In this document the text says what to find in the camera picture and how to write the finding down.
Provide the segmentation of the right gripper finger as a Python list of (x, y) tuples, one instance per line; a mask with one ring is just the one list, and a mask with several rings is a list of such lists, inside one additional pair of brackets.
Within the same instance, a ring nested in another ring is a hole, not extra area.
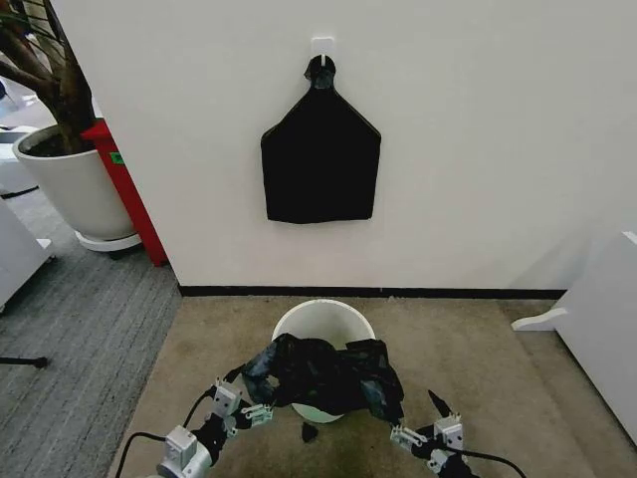
[(443, 398), (441, 398), (437, 393), (435, 393), (431, 389), (428, 389), (427, 392), (432, 404), (434, 405), (435, 409), (438, 411), (440, 418), (455, 418), (456, 417), (456, 414), (454, 413), (454, 411), (451, 409), (449, 404)]
[(419, 434), (402, 424), (394, 425), (391, 428), (390, 440), (404, 449), (422, 447), (428, 442), (428, 438), (426, 436)]

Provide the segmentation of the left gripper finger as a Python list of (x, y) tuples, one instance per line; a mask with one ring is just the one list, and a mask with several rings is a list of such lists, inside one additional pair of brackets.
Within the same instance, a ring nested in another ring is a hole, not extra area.
[(247, 388), (242, 378), (242, 365), (239, 365), (215, 379), (216, 389), (225, 389), (231, 392), (246, 392)]
[(274, 409), (271, 404), (251, 404), (245, 400), (240, 402), (238, 411), (239, 427), (256, 427), (273, 419)]

